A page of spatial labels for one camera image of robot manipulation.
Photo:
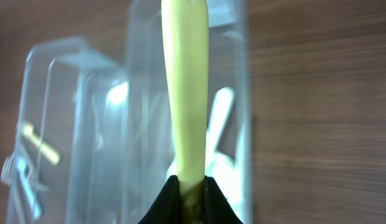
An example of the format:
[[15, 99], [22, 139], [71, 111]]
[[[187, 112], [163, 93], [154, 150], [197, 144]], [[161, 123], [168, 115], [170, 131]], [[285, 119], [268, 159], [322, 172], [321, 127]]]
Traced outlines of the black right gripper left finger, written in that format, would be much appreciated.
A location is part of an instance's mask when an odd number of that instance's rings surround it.
[[179, 180], [172, 175], [138, 224], [180, 224], [180, 203]]

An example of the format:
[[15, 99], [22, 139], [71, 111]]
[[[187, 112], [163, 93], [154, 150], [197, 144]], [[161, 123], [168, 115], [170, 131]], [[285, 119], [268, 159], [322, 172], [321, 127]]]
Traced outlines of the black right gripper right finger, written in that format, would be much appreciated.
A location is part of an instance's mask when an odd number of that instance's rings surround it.
[[242, 224], [213, 177], [204, 179], [203, 224]]

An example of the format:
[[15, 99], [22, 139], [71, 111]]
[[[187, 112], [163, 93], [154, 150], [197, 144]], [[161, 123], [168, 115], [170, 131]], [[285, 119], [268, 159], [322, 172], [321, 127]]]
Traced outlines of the white plastic spoon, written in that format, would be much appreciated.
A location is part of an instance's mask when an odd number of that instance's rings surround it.
[[235, 160], [217, 150], [223, 129], [210, 127], [207, 131], [205, 174], [213, 177], [227, 202], [242, 222], [247, 220], [244, 192], [244, 142], [239, 136], [236, 142]]
[[221, 88], [216, 92], [210, 111], [206, 133], [205, 164], [214, 160], [215, 150], [222, 137], [234, 101], [234, 91], [230, 87]]

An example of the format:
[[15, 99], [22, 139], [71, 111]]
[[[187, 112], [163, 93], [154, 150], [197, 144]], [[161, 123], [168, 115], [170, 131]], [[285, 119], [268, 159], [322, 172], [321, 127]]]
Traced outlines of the yellow plastic spoon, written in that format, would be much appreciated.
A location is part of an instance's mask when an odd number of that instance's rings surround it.
[[209, 81], [207, 3], [162, 0], [161, 15], [181, 223], [202, 223]]

